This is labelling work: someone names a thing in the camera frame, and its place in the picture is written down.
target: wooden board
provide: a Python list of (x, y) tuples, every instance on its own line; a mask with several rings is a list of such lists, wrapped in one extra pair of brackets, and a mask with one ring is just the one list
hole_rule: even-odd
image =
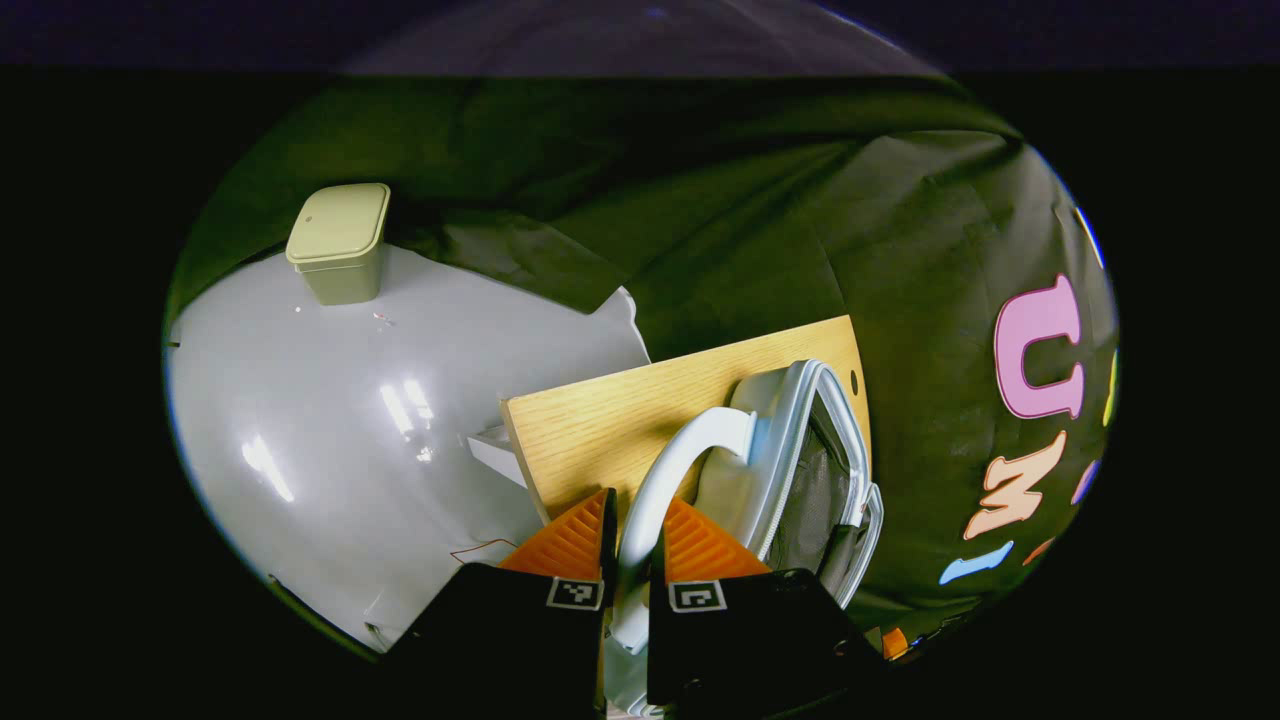
[[(847, 315), (503, 400), (502, 418), (544, 523), (602, 487), (617, 488), (622, 519), (649, 466), (685, 423), (728, 405), (742, 378), (810, 357), (836, 370), (869, 460), (867, 383)], [(850, 373), (858, 375), (858, 393)], [(694, 500), (700, 470), (701, 459), (681, 483), (680, 497)]]

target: dark green cloth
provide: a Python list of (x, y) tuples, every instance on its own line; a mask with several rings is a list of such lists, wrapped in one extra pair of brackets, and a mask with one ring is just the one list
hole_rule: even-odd
[[(198, 218), (170, 318), (283, 249), (325, 186), (392, 187), (387, 242), (589, 313), (620, 284), (653, 360), (849, 314), (884, 532), (850, 615), (908, 639), (1020, 583), (1101, 456), (1117, 328), (1070, 195), (945, 79), (346, 78), (227, 176)], [(1082, 363), (1076, 420), (1014, 416), (995, 377), (1002, 304), (1075, 288), (1082, 338), (1036, 343), (1034, 384)], [(1069, 442), (1028, 520), (964, 541), (997, 456)], [(938, 584), (956, 559), (1015, 550)]]

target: bag handle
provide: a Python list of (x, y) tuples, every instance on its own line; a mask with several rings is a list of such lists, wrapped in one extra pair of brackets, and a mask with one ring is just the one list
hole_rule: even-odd
[(644, 605), (646, 585), (640, 577), (649, 553), (658, 544), (662, 521), (680, 480), (694, 461), (713, 447), (723, 447), (746, 460), (755, 434), (756, 414), (732, 407), (701, 411), (676, 433), (645, 475), (627, 512), (618, 543), (618, 607), (611, 633), (632, 655), (649, 642), (649, 610)]

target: orange letter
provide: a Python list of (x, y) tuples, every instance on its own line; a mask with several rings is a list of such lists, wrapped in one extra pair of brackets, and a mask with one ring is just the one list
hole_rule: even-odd
[[(1039, 507), (1041, 493), (1028, 491), (1057, 465), (1065, 447), (1066, 430), (1062, 430), (1057, 433), (1048, 447), (1027, 457), (1012, 461), (1004, 457), (992, 460), (991, 465), (987, 466), (983, 487), (996, 492), (982, 498), (982, 505), (996, 507), (996, 510), (974, 512), (973, 518), (969, 519), (969, 527), (964, 530), (964, 539), (973, 539), (987, 530), (1030, 518)], [(1006, 482), (1007, 484), (996, 489), (997, 486)]]

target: wooden plank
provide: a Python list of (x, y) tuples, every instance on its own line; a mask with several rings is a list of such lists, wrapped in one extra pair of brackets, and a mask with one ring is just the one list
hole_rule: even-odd
[[(512, 397), (502, 401), (502, 418), (543, 521), (602, 487), (617, 488), (625, 518), (649, 466), (685, 423), (727, 405), (742, 378), (810, 357), (835, 369), (870, 448), (867, 383), (847, 315)], [(858, 374), (856, 393), (850, 373)], [(700, 470), (701, 460), (680, 497), (694, 500)]]

